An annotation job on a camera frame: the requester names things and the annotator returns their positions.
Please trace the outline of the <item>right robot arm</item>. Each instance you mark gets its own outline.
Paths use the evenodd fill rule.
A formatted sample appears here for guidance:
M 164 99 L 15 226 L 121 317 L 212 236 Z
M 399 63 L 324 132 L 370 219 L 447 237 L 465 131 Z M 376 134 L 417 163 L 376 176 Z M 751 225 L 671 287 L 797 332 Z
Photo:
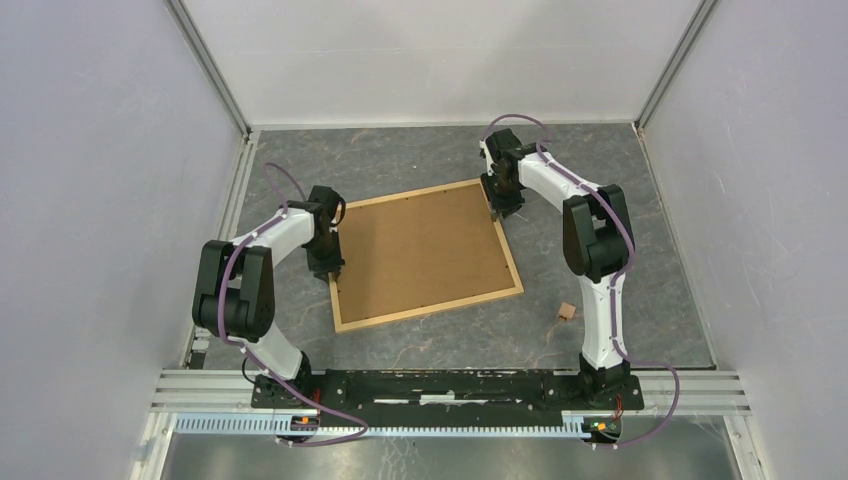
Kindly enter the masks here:
M 577 392 L 585 405 L 602 408 L 630 375 L 620 337 L 621 303 L 635 247 L 623 190 L 583 179 L 544 147 L 522 143 L 509 128 L 482 139 L 480 155 L 487 168 L 480 180 L 494 216 L 520 210 L 525 189 L 562 215 L 563 256 L 580 283 L 584 315 Z

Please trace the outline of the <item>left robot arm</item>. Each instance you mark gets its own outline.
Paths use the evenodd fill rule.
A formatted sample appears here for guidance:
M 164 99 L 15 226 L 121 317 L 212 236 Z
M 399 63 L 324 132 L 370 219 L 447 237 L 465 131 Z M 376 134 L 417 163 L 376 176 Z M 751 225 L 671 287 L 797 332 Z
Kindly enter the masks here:
M 307 355 L 275 325 L 274 270 L 303 249 L 314 277 L 324 282 L 338 277 L 345 265 L 338 225 L 345 214 L 339 193 L 315 186 L 306 199 L 285 202 L 256 229 L 229 241 L 210 240 L 201 249 L 194 325 L 255 361 L 290 407 L 312 399 L 314 381 Z

